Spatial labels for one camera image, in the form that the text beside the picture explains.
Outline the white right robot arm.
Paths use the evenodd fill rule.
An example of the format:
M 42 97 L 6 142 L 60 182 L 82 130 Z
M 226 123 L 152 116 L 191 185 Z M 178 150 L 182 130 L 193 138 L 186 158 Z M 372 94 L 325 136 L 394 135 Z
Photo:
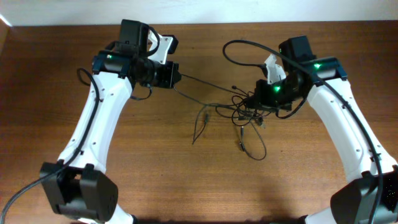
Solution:
M 348 76 L 335 57 L 317 58 L 306 36 L 289 38 L 261 65 L 245 106 L 277 114 L 308 102 L 338 151 L 347 184 L 328 208 L 298 223 L 397 223 L 397 161 L 383 148 L 359 109 Z

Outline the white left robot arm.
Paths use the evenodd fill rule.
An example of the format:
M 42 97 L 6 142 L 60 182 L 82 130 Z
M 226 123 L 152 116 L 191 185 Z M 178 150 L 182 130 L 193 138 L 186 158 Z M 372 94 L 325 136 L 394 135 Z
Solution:
M 93 58 L 90 92 L 74 133 L 54 163 L 43 163 L 42 187 L 54 213 L 83 223 L 135 223 L 118 204 L 117 185 L 106 175 L 114 130 L 134 87 L 171 89 L 178 64 L 167 60 L 178 40 L 139 21 L 123 20 L 119 39 Z

